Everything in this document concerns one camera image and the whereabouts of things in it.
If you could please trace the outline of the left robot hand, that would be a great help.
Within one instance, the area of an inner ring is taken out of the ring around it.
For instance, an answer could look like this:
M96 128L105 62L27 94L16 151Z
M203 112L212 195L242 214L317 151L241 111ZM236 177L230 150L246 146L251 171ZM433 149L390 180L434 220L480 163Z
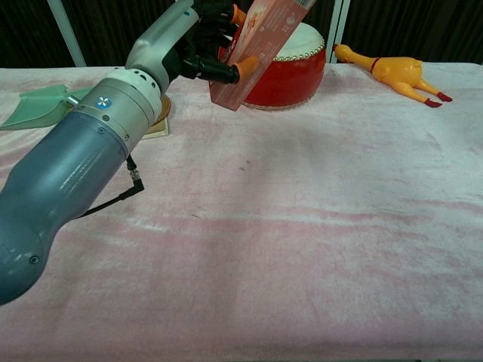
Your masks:
M135 41L125 68L147 73L164 91L179 76L237 84L256 72L258 58L228 65L217 51L228 49L245 17L232 1L176 1Z

